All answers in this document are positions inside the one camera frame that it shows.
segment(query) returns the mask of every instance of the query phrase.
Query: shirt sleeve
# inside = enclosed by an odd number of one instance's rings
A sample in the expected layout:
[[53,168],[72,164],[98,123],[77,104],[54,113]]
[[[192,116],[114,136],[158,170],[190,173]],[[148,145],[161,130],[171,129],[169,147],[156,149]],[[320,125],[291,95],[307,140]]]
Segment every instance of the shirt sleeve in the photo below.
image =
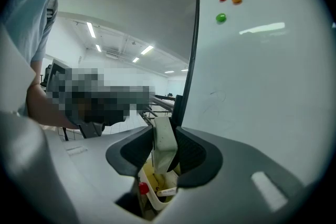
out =
[[55,20],[56,20],[57,7],[58,7],[58,3],[57,3],[57,0],[55,0],[53,16],[50,19],[47,19],[47,24],[46,24],[46,27],[43,31],[42,39],[40,41],[40,44],[38,45],[38,48],[37,48],[37,51],[36,51],[35,55],[31,59],[31,61],[41,61],[46,54],[46,45],[47,45],[47,41],[48,41],[50,31],[52,29],[52,26],[53,26]]

